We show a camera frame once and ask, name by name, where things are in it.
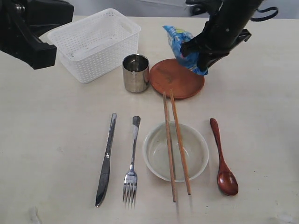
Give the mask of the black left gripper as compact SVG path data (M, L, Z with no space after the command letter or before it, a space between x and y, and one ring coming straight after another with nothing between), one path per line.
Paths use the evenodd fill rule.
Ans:
M73 13L65 0L1 0L0 50L35 70L54 66L57 48L40 36L70 23Z

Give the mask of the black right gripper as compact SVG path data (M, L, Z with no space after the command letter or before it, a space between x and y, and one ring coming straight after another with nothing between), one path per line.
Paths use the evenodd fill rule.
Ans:
M248 20L209 20L200 35L182 43L181 54L186 57L191 53L199 53L197 67L208 69L251 37L251 33L245 28L248 22Z

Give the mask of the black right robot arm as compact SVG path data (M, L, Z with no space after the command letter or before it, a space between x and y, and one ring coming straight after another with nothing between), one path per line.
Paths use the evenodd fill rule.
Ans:
M208 13L209 20L199 35L182 44L182 56L198 53L198 68L210 68L250 38L244 27L261 3L260 0L187 0L194 15Z

